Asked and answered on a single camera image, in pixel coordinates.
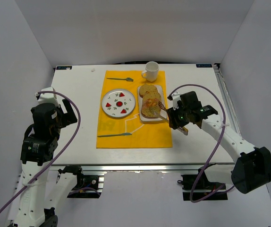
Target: cup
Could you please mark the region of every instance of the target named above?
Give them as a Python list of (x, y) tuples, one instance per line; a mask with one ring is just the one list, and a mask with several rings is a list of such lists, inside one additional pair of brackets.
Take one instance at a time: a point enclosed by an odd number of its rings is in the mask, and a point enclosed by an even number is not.
[(150, 61), (146, 64), (145, 71), (142, 72), (142, 77), (149, 82), (154, 82), (158, 78), (159, 64)]

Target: toasted bread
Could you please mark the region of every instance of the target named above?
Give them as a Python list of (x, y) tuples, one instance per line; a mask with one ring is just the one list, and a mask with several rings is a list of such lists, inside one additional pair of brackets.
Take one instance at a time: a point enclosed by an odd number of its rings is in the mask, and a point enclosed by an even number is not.
[(140, 87), (140, 97), (143, 97), (146, 92), (158, 92), (158, 89), (154, 85), (144, 84)]
[(144, 117), (156, 117), (154, 112), (158, 114), (161, 113), (161, 108), (159, 107), (159, 100), (157, 98), (147, 99), (143, 102), (141, 113)]
[(161, 95), (157, 91), (146, 91), (143, 96), (142, 115), (144, 117), (157, 117), (154, 112), (161, 113), (159, 101), (161, 101)]
[(157, 98), (160, 101), (162, 101), (161, 95), (158, 91), (152, 91), (152, 92), (146, 91), (146, 93), (143, 96), (143, 102), (145, 102), (149, 98), (151, 99)]

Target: white wall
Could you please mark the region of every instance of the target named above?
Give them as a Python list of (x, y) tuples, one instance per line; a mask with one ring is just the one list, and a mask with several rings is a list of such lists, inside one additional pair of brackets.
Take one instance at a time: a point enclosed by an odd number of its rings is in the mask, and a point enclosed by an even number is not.
[[(52, 67), (14, 0), (0, 0), (0, 208), (13, 196), (34, 93), (50, 84)], [(7, 211), (0, 216), (4, 225)]]
[(254, 2), (221, 67), (243, 136), (271, 151), (271, 1)]
[(16, 0), (52, 66), (221, 62), (253, 0)]

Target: yellow placemat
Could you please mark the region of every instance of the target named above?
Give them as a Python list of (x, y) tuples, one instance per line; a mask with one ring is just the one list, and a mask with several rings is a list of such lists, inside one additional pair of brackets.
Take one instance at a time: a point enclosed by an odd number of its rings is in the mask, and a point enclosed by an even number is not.
[[(111, 80), (106, 78), (127, 78), (134, 81)], [(141, 122), (139, 116), (139, 104), (137, 88), (144, 83), (161, 85), (167, 106), (165, 72), (159, 71), (158, 78), (154, 82), (148, 82), (141, 76), (141, 71), (106, 71), (100, 103), (104, 95), (116, 88), (123, 88), (135, 96), (135, 109), (127, 117), (111, 118), (100, 105), (97, 135), (132, 133), (131, 136), (97, 137), (97, 148), (171, 148), (171, 129), (166, 122)]]

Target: white line drawing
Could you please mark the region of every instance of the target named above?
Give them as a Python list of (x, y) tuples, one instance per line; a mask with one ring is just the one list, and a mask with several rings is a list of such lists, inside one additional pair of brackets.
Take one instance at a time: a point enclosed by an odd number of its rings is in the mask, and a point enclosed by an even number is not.
[[(128, 119), (128, 120), (125, 120), (125, 132), (127, 132), (127, 121), (136, 119), (138, 115), (139, 115), (139, 113), (135, 114), (135, 115), (134, 115), (134, 118), (130, 118), (130, 119)], [(138, 131), (138, 130), (139, 130), (140, 128), (142, 128), (143, 126), (144, 126), (144, 124), (142, 124), (142, 125), (141, 125), (140, 127), (138, 127), (137, 129), (133, 130), (133, 131), (131, 132), (131, 134), (134, 133), (134, 132), (136, 132), (136, 131)]]

